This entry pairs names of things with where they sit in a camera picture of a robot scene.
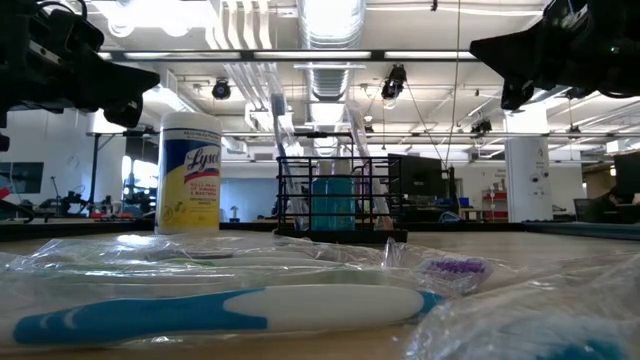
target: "wooden table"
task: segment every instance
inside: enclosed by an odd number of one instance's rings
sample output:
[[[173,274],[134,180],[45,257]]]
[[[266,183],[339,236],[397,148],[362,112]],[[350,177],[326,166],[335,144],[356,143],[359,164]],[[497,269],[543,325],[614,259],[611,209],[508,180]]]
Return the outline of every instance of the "wooden table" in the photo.
[[[28,254],[46,240],[0,243],[0,251]],[[533,233],[411,233],[409,242],[471,256],[499,258],[516,264],[640,251],[640,242]],[[4,359],[126,360],[396,360],[403,359],[412,326],[389,326],[366,331],[332,332],[249,341],[212,341],[194,348],[151,346],[104,350],[59,351],[10,355]]]

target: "column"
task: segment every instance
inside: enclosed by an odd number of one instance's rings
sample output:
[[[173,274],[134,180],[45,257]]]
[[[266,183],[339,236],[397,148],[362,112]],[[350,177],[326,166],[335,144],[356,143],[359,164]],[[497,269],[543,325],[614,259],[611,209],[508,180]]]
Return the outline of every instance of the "column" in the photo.
[[[532,104],[507,113],[507,133],[548,133],[547,109]],[[553,220],[547,138],[513,137],[505,143],[509,221]]]

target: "plastic wrap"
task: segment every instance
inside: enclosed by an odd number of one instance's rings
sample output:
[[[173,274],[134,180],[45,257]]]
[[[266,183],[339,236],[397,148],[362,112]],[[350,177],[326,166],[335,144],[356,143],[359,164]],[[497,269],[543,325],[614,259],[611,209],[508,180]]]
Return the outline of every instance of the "plastic wrap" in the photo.
[[[356,111],[356,109],[358,109],[358,104],[356,102],[349,102],[345,110],[347,118],[349,119],[349,123],[351,124],[351,136],[353,137],[353,141],[356,143],[360,156],[370,157],[371,154],[369,153],[369,148],[367,147],[367,132],[364,129],[364,115]],[[383,195],[386,192],[386,186],[380,183],[380,179],[374,178],[373,193],[375,195]],[[385,198],[376,197],[374,198],[374,202],[376,208],[378,209],[378,213],[389,213],[389,205],[387,204]],[[377,227],[383,230],[393,230],[393,221],[390,216],[381,216],[379,217],[379,219],[380,221],[376,224]]]
[[[640,256],[567,261],[554,275],[443,303],[407,359],[640,358]]]
[[[5,261],[0,283],[10,289],[0,314],[7,329],[14,328],[0,339],[3,348],[412,322],[437,303],[473,291],[492,272],[491,263],[481,259],[392,241],[383,251],[245,235],[52,240],[31,256],[0,257]],[[280,297],[251,298],[271,293]],[[419,308],[411,310],[416,299]],[[173,302],[178,305],[167,312],[162,304]],[[194,308],[198,316],[185,328]],[[234,317],[238,313],[250,316]],[[202,322],[207,316],[231,320],[214,330]],[[300,322],[296,316],[313,320]]]

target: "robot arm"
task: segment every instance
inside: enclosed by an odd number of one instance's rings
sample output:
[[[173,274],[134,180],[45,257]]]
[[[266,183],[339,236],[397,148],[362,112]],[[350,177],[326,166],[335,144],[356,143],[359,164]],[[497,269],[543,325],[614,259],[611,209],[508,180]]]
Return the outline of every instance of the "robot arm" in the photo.
[[[47,14],[48,5],[54,4],[0,1],[0,128],[7,126],[8,111],[66,108],[104,109],[110,122],[135,127],[142,94],[160,82],[158,74],[103,60],[102,32],[67,10]],[[0,151],[8,147],[0,135]]]
[[[531,100],[534,88],[558,85],[574,88],[573,97],[638,96],[638,21],[632,0],[556,0],[531,29],[473,41],[470,51],[504,78],[505,110]]]

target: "lysol wipes container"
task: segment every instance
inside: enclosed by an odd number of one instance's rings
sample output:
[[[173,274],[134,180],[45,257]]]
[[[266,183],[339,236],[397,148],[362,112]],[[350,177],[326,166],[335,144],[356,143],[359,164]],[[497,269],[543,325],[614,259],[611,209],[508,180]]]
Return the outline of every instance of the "lysol wipes container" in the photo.
[[[220,229],[222,125],[213,116],[177,112],[162,118],[157,234]]]

